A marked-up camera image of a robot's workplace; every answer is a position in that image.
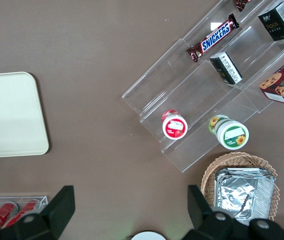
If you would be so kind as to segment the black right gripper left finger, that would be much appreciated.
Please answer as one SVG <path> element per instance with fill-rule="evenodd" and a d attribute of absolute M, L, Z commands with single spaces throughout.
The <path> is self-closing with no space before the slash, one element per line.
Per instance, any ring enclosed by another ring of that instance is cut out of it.
<path fill-rule="evenodd" d="M 0 229 L 0 240 L 58 240 L 74 212 L 74 187 L 66 185 L 40 213 L 29 213 Z"/>

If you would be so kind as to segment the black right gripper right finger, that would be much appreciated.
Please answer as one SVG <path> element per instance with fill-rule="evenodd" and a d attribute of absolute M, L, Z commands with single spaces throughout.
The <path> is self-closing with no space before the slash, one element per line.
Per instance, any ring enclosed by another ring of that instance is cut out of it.
<path fill-rule="evenodd" d="M 244 225 L 213 211 L 197 185 L 188 186 L 187 203 L 193 229 L 184 240 L 284 240 L 284 230 L 271 220 L 255 218 Z"/>

